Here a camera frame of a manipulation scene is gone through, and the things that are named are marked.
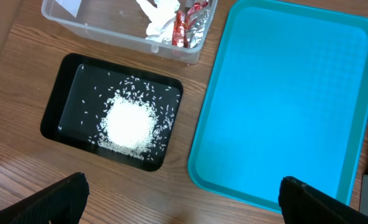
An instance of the clear plastic bin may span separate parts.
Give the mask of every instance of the clear plastic bin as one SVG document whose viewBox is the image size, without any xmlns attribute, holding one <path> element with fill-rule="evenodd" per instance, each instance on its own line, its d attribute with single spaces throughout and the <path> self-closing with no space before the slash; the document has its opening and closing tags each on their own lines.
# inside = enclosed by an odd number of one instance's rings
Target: clear plastic bin
<svg viewBox="0 0 368 224">
<path fill-rule="evenodd" d="M 180 9 L 184 9 L 186 0 L 179 2 Z M 212 0 L 204 38 L 193 49 L 146 40 L 149 19 L 135 0 L 82 0 L 77 17 L 66 11 L 56 0 L 44 0 L 41 11 L 47 19 L 58 22 L 79 36 L 195 64 L 199 61 L 216 6 L 217 0 Z"/>
</svg>

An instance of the blue tray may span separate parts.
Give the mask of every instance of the blue tray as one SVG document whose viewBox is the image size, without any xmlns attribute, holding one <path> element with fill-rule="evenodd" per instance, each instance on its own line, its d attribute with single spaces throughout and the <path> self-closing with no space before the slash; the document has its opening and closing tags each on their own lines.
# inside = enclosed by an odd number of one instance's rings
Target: blue tray
<svg viewBox="0 0 368 224">
<path fill-rule="evenodd" d="M 188 162 L 201 188 L 280 211 L 293 176 L 349 204 L 368 117 L 368 19 L 279 1 L 231 9 Z"/>
</svg>

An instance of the silver wrapper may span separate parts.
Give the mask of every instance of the silver wrapper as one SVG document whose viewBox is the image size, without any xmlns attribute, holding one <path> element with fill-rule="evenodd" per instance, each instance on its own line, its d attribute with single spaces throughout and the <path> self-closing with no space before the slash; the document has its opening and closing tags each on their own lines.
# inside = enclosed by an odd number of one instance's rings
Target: silver wrapper
<svg viewBox="0 0 368 224">
<path fill-rule="evenodd" d="M 194 13 L 191 16 L 195 23 L 189 27 L 186 32 L 186 39 L 188 41 L 188 48 L 194 48 L 200 44 L 203 39 L 206 22 L 210 15 L 210 4 L 205 8 Z"/>
</svg>

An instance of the crumpled white paper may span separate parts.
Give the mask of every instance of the crumpled white paper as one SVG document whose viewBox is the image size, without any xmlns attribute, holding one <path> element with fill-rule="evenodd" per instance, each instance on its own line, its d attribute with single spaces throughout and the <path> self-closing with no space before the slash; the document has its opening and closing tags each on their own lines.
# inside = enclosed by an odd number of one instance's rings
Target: crumpled white paper
<svg viewBox="0 0 368 224">
<path fill-rule="evenodd" d="M 154 0 L 157 7 L 154 7 L 148 0 L 136 0 L 136 2 L 151 21 L 146 29 L 146 35 L 148 35 L 146 39 L 171 44 L 176 12 L 180 6 L 179 1 Z"/>
</svg>

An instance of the wood grain surface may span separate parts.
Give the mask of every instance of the wood grain surface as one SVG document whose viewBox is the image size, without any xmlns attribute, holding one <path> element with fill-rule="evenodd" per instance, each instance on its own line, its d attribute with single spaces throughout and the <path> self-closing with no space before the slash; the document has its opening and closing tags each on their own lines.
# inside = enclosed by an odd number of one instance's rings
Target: wood grain surface
<svg viewBox="0 0 368 224">
<path fill-rule="evenodd" d="M 283 223 L 281 215 L 196 187 L 187 159 L 229 9 L 220 0 L 197 65 L 161 59 L 83 39 L 24 0 L 0 55 L 0 210 L 74 173 L 84 172 L 91 195 L 82 223 Z M 368 17 L 368 0 L 298 0 Z M 40 121 L 61 60 L 76 52 L 178 78 L 185 94 L 157 172 L 145 172 L 43 138 Z M 351 207 L 358 209 L 368 172 L 368 127 Z"/>
</svg>

